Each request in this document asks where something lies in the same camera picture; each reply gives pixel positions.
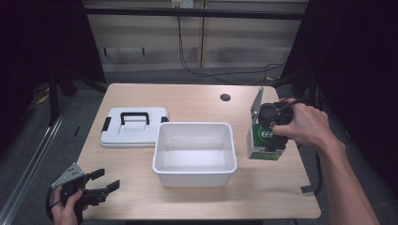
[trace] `gray floor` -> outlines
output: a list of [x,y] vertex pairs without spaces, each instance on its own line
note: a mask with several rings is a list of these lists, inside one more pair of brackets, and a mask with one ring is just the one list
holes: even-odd
[[[206,73],[219,73],[231,71],[256,71],[263,67],[254,68],[208,68],[196,69]],[[218,79],[227,80],[234,84],[255,84],[265,78],[265,73],[240,73],[238,75],[217,76]],[[153,71],[115,72],[107,74],[108,83],[202,83],[202,84],[228,84],[211,77],[198,77],[184,69],[166,69]],[[258,85],[268,85],[272,81],[263,80]],[[71,100],[60,129],[58,130],[48,153],[33,178],[23,201],[15,214],[12,224],[52,224],[47,219],[44,203],[47,187],[53,179],[63,172],[73,161],[76,161],[83,147],[86,136],[100,106],[103,94],[77,83],[79,91]],[[291,97],[290,86],[284,85],[277,89],[281,98]],[[49,102],[41,105],[32,102],[26,117],[21,123],[21,132],[15,141],[8,147],[8,151],[1,156],[0,205],[3,207],[19,181],[30,158],[35,154],[42,136],[47,130],[49,120]],[[398,201],[391,194],[389,188],[364,160],[359,148],[352,140],[345,136],[344,126],[339,119],[326,107],[329,114],[330,127],[333,132],[346,144],[348,156],[365,192],[374,207],[381,224],[398,224]],[[315,168],[315,151],[313,148],[302,146],[299,149],[305,169],[310,181],[315,187],[317,175]],[[317,197],[322,215],[317,219],[299,219],[298,224],[329,224],[329,207],[325,186]],[[88,220],[84,224],[124,224],[125,221],[97,221]],[[262,221],[263,224],[294,224],[291,219],[271,219]],[[131,224],[166,224],[165,222],[135,221]]]

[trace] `wire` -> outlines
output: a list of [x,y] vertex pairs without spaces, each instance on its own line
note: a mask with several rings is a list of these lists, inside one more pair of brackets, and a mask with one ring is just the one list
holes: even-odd
[[264,66],[264,69],[257,70],[257,71],[224,72],[224,73],[214,73],[214,74],[206,74],[206,73],[201,73],[201,72],[194,72],[188,67],[187,62],[185,61],[184,48],[183,48],[182,37],[181,37],[181,19],[180,19],[180,17],[177,17],[177,21],[178,21],[179,59],[180,59],[182,67],[184,67],[190,74],[193,74],[195,76],[202,77],[202,78],[213,78],[213,79],[218,80],[218,81],[223,82],[223,83],[228,83],[228,84],[232,84],[232,85],[239,85],[239,83],[228,82],[226,80],[218,78],[217,76],[232,75],[232,74],[255,74],[255,73],[263,73],[264,72],[265,76],[264,76],[263,79],[261,79],[259,82],[256,82],[256,83],[253,83],[253,84],[248,84],[248,85],[257,85],[257,84],[260,84],[260,83],[262,83],[263,81],[265,81],[267,79],[267,71],[273,70],[273,69],[278,68],[280,66],[283,66],[285,64],[285,63],[267,64],[266,66]]

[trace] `black handle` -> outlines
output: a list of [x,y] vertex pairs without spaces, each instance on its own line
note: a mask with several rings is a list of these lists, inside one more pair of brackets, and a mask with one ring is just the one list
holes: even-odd
[[120,119],[122,120],[121,125],[125,125],[124,117],[125,116],[145,116],[146,124],[149,125],[149,114],[148,112],[122,112],[120,114]]

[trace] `table surface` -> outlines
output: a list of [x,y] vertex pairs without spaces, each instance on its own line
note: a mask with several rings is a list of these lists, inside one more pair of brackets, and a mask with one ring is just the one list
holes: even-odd
[[[247,158],[246,135],[255,86],[112,84],[99,107],[78,165],[90,173],[105,169],[105,176],[87,188],[103,188],[120,179],[120,189],[106,202],[89,207],[85,218],[104,219],[263,219],[318,218],[299,151],[293,141],[278,161]],[[230,95],[222,101],[222,94]],[[277,101],[265,87],[264,102]],[[163,187],[152,171],[154,148],[104,148],[101,130],[109,111],[117,107],[164,107],[173,122],[226,122],[233,130],[237,171],[225,187]]]

